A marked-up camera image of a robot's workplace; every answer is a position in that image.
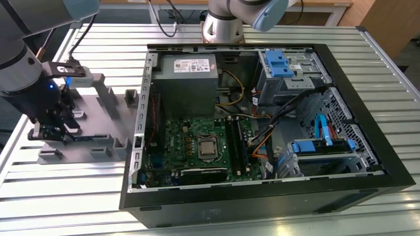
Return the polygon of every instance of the ram slot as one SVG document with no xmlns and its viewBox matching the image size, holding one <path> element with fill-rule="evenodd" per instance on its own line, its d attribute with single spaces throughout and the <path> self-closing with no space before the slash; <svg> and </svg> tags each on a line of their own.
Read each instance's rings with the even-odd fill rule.
<svg viewBox="0 0 420 236">
<path fill-rule="evenodd" d="M 227 144 L 229 150 L 231 168 L 232 173 L 237 176 L 247 172 L 247 163 L 244 161 L 244 138 L 240 133 L 240 123 L 235 119 L 225 119 L 225 133 L 227 133 Z"/>
</svg>

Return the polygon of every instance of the screw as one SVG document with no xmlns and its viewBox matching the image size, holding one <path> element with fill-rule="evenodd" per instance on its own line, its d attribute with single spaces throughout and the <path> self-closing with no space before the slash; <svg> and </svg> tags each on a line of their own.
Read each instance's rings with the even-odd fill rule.
<svg viewBox="0 0 420 236">
<path fill-rule="evenodd" d="M 33 64 L 35 64 L 33 58 L 28 58 L 28 63 L 29 63 L 29 65 L 33 65 Z"/>
</svg>

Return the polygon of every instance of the power supply label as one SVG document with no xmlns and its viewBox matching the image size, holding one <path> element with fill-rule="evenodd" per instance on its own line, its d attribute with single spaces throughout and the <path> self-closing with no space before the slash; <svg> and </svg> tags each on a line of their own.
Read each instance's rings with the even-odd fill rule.
<svg viewBox="0 0 420 236">
<path fill-rule="evenodd" d="M 173 62 L 175 73 L 209 72 L 211 62 L 208 59 L 176 60 Z"/>
</svg>

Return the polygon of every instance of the wooden cabinet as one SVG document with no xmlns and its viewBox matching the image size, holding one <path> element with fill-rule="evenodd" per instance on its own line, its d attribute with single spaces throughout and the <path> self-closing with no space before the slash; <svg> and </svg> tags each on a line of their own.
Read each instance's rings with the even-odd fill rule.
<svg viewBox="0 0 420 236">
<path fill-rule="evenodd" d="M 207 9 L 208 0 L 172 0 L 172 3 L 177 5 L 177 9 Z M 340 22 L 344 11 L 352 6 L 352 0 L 303 0 L 304 2 L 304 14 L 299 21 L 300 26 L 336 26 Z M 171 9 L 167 0 L 152 0 L 152 3 L 157 6 L 156 9 Z M 136 8 L 147 9 L 147 0 L 101 0 L 101 4 L 105 8 L 112 9 L 112 5 L 117 9 L 129 9 L 136 4 Z M 280 25 L 293 24 L 299 18 L 301 3 L 297 3 L 288 9 L 283 16 Z"/>
<path fill-rule="evenodd" d="M 364 26 L 396 58 L 420 32 L 420 0 L 353 0 L 339 26 Z"/>
</svg>

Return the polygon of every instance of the aluminum extrusion table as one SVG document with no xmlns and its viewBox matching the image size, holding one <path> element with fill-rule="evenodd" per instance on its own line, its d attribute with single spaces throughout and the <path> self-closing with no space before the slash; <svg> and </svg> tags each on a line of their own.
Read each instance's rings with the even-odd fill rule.
<svg viewBox="0 0 420 236">
<path fill-rule="evenodd" d="M 85 27 L 71 29 L 55 60 L 63 61 Z M 156 25 L 95 24 L 75 57 L 123 92 L 141 82 L 148 43 L 200 43 L 200 26 L 167 38 Z M 407 169 L 420 182 L 420 93 L 368 33 L 356 28 L 245 27 L 247 42 L 325 43 Z M 81 89 L 80 93 L 92 93 Z M 420 185 L 376 197 L 340 213 L 145 230 L 119 211 L 124 162 L 39 165 L 43 142 L 28 141 L 21 117 L 0 156 L 0 235 L 420 235 Z"/>
</svg>

